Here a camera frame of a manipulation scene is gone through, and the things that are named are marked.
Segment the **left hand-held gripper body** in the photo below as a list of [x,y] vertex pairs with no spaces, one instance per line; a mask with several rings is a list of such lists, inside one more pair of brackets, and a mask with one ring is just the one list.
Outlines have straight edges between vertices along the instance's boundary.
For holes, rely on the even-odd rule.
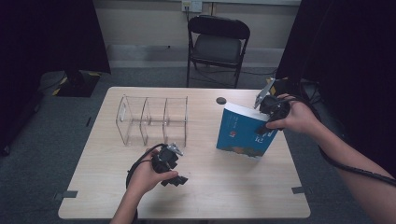
[[177,166],[177,160],[179,156],[183,155],[183,152],[179,149],[179,147],[172,143],[170,145],[159,144],[154,148],[159,147],[160,150],[157,154],[152,156],[152,168],[158,173],[169,172]]

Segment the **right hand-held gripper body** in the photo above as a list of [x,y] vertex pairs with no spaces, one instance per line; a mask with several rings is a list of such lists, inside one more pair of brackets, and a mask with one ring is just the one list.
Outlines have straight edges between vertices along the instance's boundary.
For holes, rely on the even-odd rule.
[[275,82],[274,78],[268,78],[266,86],[256,96],[254,103],[254,108],[268,115],[269,121],[285,119],[290,112],[290,104],[287,100],[281,100],[270,94],[270,89]]

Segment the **black folding chair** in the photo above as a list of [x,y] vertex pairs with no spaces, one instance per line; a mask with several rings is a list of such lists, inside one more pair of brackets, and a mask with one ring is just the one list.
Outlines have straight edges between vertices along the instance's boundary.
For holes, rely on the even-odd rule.
[[250,38],[250,29],[240,21],[198,15],[188,21],[188,64],[186,85],[190,85],[191,63],[234,70],[236,88]]

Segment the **person's right hand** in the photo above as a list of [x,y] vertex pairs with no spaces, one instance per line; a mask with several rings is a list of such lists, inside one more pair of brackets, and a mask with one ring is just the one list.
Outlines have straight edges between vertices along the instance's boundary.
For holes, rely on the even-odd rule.
[[290,129],[297,133],[313,135],[322,126],[312,110],[289,94],[279,95],[280,99],[288,100],[290,112],[284,119],[279,119],[266,123],[268,129]]

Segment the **person's left hand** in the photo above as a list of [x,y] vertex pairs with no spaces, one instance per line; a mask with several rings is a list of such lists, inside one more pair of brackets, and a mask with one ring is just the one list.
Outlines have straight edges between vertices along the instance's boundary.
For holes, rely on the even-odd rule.
[[132,193],[142,196],[152,190],[158,183],[178,176],[177,171],[168,171],[159,174],[153,170],[151,159],[158,153],[159,151],[157,149],[153,149],[137,165],[126,190],[128,194]]

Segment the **white wall outlet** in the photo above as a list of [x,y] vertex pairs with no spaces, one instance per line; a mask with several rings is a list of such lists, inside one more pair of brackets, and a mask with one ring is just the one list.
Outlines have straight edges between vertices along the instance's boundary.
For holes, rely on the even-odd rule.
[[201,13],[203,2],[201,0],[182,0],[181,10],[185,12]]

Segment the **clear acrylic book rack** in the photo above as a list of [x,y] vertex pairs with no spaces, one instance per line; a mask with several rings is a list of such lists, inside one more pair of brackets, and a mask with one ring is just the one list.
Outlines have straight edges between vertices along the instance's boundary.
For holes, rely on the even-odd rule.
[[164,143],[187,145],[188,97],[133,97],[123,95],[116,125],[128,147]]

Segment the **blue paperback book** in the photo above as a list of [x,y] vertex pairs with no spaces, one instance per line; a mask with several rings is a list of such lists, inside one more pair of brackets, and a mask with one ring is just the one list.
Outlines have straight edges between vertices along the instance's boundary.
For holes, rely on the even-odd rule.
[[262,130],[268,119],[258,110],[227,102],[222,112],[216,148],[251,158],[262,157],[277,134],[277,130]]

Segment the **black stand base yellow tape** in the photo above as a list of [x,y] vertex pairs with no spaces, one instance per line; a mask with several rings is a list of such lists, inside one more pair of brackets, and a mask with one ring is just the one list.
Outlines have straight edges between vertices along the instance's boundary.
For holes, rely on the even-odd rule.
[[100,77],[99,73],[89,71],[66,73],[52,95],[59,97],[90,97]]
[[282,78],[275,80],[275,82],[273,83],[272,87],[269,90],[269,93],[274,96],[278,96],[284,93],[299,95],[300,90],[301,88],[299,82],[289,78]]

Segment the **black curtain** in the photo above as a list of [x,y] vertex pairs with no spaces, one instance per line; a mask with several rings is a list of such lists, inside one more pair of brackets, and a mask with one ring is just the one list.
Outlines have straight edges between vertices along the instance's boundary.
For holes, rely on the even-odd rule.
[[52,71],[110,72],[93,0],[0,0],[0,155]]
[[276,76],[316,81],[349,143],[396,177],[396,0],[301,0]]

